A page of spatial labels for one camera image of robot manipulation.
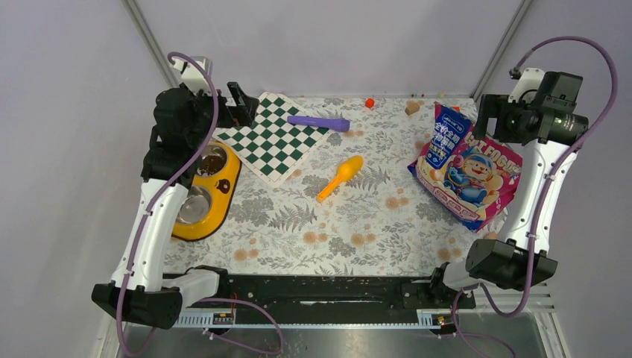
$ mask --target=snack bag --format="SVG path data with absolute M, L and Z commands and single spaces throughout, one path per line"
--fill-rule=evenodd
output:
M 408 170 L 470 230 L 514 198 L 522 158 L 490 137 L 476 140 L 463 114 L 434 104 L 434 136 Z

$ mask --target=cartoon character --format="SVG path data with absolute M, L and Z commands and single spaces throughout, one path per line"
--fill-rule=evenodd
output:
M 489 157 L 470 147 L 448 165 L 443 185 L 461 200 L 482 207 L 499 197 L 502 178 Z
M 224 194 L 228 194 L 230 190 L 230 182 L 228 179 L 220 179 L 216 185 L 218 190 Z

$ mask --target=stainless steel bowl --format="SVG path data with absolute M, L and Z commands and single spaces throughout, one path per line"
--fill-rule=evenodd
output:
M 204 160 L 207 157 L 219 158 L 219 160 L 222 163 L 221 168 L 220 169 L 214 169 L 212 171 L 203 171 L 202 170 L 202 166 L 204 166 Z M 224 169 L 224 167 L 226 167 L 226 162 L 227 161 L 228 161 L 228 153 L 221 146 L 215 145 L 215 144 L 209 144 L 202 151 L 202 164 L 200 165 L 200 168 L 197 168 L 197 171 L 196 171 L 195 174 L 199 175 L 199 176 L 201 176 L 203 178 L 215 175 L 215 174 L 221 172 L 221 170 Z
M 203 186 L 194 185 L 189 190 L 176 218 L 178 224 L 193 225 L 204 219 L 211 210 L 213 200 Z

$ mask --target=small tan object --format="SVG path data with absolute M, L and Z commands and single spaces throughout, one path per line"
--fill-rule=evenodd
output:
M 406 109 L 404 110 L 404 112 L 406 112 L 406 114 L 408 116 L 410 116 L 413 113 L 419 112 L 420 108 L 421 108 L 421 106 L 419 105 L 419 103 L 417 103 L 415 101 L 407 101 L 406 102 Z

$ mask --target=floral tablecloth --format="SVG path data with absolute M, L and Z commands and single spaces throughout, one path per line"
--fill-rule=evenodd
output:
M 411 116 L 410 98 L 376 99 L 372 110 L 360 98 L 294 100 L 315 115 L 349 119 L 351 130 L 332 134 L 280 188 L 243 167 L 224 225 L 199 242 L 173 239 L 165 272 L 204 264 L 236 274 L 425 275 L 499 229 L 502 216 L 467 230 L 406 168 L 432 135 L 434 102 L 474 119 L 472 99 L 424 98 Z M 353 155 L 364 158 L 360 173 L 318 203 Z

